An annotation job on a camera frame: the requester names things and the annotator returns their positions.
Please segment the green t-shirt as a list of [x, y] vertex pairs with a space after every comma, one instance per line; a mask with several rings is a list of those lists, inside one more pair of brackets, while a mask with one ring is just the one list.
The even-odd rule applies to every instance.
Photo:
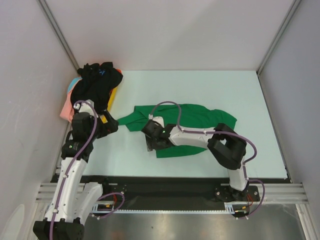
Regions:
[[[131, 132], [139, 132], [146, 125], [153, 105], [135, 106], [133, 112], [118, 119], [120, 126], [126, 126]], [[231, 114], [219, 110], [210, 110], [198, 104], [181, 104], [180, 125], [189, 128], [213, 128], [219, 123], [228, 125], [231, 129], [236, 126], [237, 119]], [[175, 124], [178, 119], [179, 109], [176, 105], [163, 104], [157, 107], [153, 116], [162, 117], [165, 124]], [[195, 146], [173, 146], [156, 151], [157, 158], [175, 158], [192, 156], [204, 152], [205, 149]]]

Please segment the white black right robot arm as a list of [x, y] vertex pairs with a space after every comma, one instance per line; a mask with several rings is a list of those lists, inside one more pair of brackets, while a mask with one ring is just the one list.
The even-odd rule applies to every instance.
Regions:
[[145, 135], [149, 151], [180, 146], [209, 150], [217, 162], [227, 169], [231, 196], [237, 201], [248, 196], [249, 181], [243, 166], [247, 143], [226, 124], [201, 129], [172, 123], [165, 125], [162, 117], [151, 117], [141, 132]]

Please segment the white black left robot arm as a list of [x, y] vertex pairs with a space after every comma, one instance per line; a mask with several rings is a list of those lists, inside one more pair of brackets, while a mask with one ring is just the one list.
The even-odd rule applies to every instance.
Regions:
[[81, 178], [88, 165], [94, 141], [118, 130], [119, 123], [107, 110], [97, 113], [95, 103], [78, 100], [75, 114], [61, 149], [61, 169], [51, 203], [43, 220], [35, 221], [33, 233], [39, 240], [81, 240], [85, 223], [98, 199], [110, 196], [111, 188], [95, 180], [85, 183], [78, 194]]

